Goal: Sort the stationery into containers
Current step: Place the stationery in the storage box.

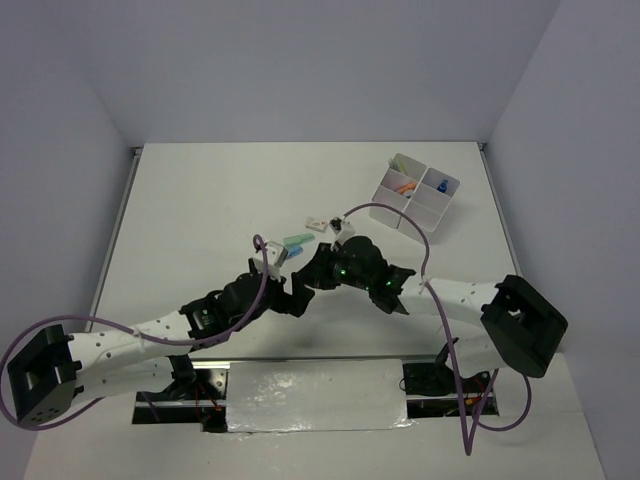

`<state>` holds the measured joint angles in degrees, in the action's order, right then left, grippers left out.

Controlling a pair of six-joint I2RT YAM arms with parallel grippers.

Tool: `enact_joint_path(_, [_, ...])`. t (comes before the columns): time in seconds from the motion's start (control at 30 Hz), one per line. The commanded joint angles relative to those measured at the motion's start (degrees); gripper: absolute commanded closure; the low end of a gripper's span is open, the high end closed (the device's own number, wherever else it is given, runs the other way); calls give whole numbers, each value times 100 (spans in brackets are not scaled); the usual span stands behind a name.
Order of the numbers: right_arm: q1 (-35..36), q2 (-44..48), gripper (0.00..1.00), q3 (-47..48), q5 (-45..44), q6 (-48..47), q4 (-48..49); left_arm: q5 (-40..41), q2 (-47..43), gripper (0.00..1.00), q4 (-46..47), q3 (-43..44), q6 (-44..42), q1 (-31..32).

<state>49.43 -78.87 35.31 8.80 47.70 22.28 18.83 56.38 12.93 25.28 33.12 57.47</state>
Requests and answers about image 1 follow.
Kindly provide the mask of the white blue pen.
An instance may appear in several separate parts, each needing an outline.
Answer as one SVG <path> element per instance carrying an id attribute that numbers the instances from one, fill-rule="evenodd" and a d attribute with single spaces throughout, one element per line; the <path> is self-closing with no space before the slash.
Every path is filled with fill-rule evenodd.
<path id="1" fill-rule="evenodd" d="M 447 179 L 443 179 L 439 184 L 439 186 L 437 187 L 437 190 L 441 193 L 445 193 L 448 189 L 448 183 L 449 181 Z"/>

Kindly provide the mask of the orange cap highlighter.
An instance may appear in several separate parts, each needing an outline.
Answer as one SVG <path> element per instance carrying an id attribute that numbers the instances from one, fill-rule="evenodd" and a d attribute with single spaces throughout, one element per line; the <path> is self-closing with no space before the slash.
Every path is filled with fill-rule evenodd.
<path id="1" fill-rule="evenodd" d="M 417 184 L 415 182 L 407 183 L 396 190 L 396 193 L 404 196 L 405 198 L 409 198 L 415 192 Z"/>

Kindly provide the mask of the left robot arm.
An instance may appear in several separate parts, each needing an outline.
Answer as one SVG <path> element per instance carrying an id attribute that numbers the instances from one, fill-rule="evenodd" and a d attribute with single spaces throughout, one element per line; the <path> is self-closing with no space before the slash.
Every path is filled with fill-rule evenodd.
<path id="1" fill-rule="evenodd" d="M 105 321 L 104 330 L 67 333 L 62 318 L 39 322 L 29 342 L 12 345 L 2 359 L 13 400 L 7 420 L 25 430 L 55 428 L 71 420 L 69 409 L 87 410 L 99 400 L 130 391 L 189 396 L 201 384 L 190 353 L 228 341 L 264 312 L 301 316 L 313 291 L 297 275 L 285 280 L 252 259 L 248 272 L 155 320 L 125 326 Z"/>

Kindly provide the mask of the yellow highlighter pen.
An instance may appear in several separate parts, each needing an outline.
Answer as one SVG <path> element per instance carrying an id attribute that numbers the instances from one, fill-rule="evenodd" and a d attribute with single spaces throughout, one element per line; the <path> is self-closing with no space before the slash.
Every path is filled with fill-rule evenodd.
<path id="1" fill-rule="evenodd" d="M 411 157 L 396 155 L 388 161 L 389 168 L 407 177 L 415 178 L 415 161 Z"/>

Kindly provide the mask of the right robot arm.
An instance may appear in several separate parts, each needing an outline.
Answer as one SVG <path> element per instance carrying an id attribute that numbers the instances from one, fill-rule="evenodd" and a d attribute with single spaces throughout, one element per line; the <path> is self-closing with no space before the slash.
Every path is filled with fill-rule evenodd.
<path id="1" fill-rule="evenodd" d="M 544 377 L 568 329 L 559 310 L 521 276 L 508 274 L 497 283 L 424 280 L 413 269 L 389 263 L 365 236 L 319 244 L 292 277 L 313 290 L 362 290 L 386 314 L 433 315 L 480 329 L 472 338 L 454 336 L 454 354 L 436 365 L 436 383 L 446 391 L 501 368 Z"/>

